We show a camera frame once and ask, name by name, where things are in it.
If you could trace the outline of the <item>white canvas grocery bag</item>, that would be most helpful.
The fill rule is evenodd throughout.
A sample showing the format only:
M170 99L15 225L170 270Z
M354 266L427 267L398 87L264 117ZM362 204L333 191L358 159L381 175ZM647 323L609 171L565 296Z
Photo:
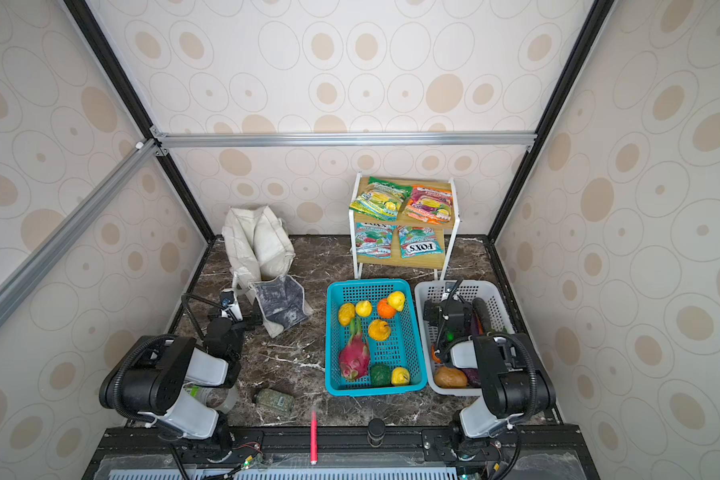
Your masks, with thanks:
M231 208L222 226L233 284L246 295L275 338L309 319L313 309L290 274L295 249L283 223L268 206Z

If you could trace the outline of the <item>yellow orange mango toy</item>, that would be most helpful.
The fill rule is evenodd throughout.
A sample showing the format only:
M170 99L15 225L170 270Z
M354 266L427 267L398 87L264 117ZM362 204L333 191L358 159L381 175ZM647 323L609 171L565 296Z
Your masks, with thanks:
M386 341L391 335L391 327L385 320L373 320L367 329L368 336L377 342Z

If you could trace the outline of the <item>pink dragon fruit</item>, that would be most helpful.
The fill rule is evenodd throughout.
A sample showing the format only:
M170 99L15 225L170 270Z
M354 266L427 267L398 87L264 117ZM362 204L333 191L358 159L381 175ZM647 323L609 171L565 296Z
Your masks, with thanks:
M361 321L354 318L349 324L350 337L339 354L339 366L344 380L354 382L366 376L370 367L370 350L364 340Z

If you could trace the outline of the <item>green snack packet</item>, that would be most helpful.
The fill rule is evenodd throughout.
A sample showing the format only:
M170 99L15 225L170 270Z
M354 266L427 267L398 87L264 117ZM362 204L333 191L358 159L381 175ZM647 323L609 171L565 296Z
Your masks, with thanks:
M349 205L349 209L381 221L396 221L413 188L388 180L369 177Z

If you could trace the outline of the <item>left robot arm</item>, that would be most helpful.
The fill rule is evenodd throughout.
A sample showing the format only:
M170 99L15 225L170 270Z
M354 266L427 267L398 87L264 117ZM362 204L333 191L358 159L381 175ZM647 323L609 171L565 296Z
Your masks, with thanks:
M217 302L185 293L182 308L198 336L145 335L101 383L105 409L158 431L171 441L229 446L232 436L222 413L192 396L187 384L232 388L242 368L245 333L263 323L257 302L245 316L232 290Z

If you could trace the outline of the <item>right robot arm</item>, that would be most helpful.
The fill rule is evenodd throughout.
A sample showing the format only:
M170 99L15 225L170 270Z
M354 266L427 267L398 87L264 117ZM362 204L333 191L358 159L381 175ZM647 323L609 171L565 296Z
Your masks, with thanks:
M525 334L512 334L482 298L456 294L422 306L431 366L441 394L467 390L476 400L458 414L463 438L496 437L551 408L556 393Z

